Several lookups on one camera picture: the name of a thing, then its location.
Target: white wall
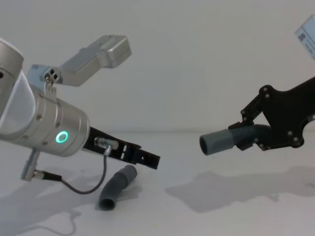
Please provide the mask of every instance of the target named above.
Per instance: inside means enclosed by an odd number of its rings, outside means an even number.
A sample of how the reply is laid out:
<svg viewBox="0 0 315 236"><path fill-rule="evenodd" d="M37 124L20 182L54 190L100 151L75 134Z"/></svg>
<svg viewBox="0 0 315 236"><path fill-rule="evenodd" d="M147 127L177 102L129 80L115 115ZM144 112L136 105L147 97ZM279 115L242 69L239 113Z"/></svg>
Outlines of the white wall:
<svg viewBox="0 0 315 236"><path fill-rule="evenodd" d="M265 84L287 90L315 76L294 35L313 13L314 0L2 0L0 37L28 70L127 35L122 66L59 97L105 131L204 131L240 120Z"/></svg>

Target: black robotic end effector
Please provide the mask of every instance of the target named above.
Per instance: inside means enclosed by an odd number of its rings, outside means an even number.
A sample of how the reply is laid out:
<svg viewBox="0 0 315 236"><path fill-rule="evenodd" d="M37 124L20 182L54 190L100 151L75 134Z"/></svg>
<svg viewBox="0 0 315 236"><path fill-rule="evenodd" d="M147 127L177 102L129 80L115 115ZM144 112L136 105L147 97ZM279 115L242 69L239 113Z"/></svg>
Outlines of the black robotic end effector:
<svg viewBox="0 0 315 236"><path fill-rule="evenodd" d="M263 112L269 125L256 125ZM315 77L288 91L263 86L242 111L242 122L227 130L202 135L200 146L205 155L232 148L246 150L256 143L262 150L299 148L304 144L303 130L315 119Z"/></svg>
<svg viewBox="0 0 315 236"><path fill-rule="evenodd" d="M149 153L147 151L141 150L141 146L137 144L128 143L126 141L117 139L113 136L110 136L102 131L99 131L95 128L90 128L90 134L88 140L86 141L83 149L92 151L103 155L105 148L102 148L98 145L95 145L96 138L105 138L108 140L113 140L118 142L117 149L113 149L109 157L131 163L131 164L141 164L152 169L158 168L158 163L160 157Z"/></svg>

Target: green led ring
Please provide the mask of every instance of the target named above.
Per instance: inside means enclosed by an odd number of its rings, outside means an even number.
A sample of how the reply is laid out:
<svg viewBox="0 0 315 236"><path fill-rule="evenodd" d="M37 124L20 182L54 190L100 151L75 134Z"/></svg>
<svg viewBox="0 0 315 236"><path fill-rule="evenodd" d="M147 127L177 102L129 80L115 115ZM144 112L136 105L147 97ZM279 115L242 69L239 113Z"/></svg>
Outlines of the green led ring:
<svg viewBox="0 0 315 236"><path fill-rule="evenodd" d="M57 143L59 143L59 144L62 144L62 143L64 143L65 141L67 141L67 139L68 139L68 132L66 132L66 131L61 131L59 134L57 134L57 136L56 136L56 142Z"/></svg>

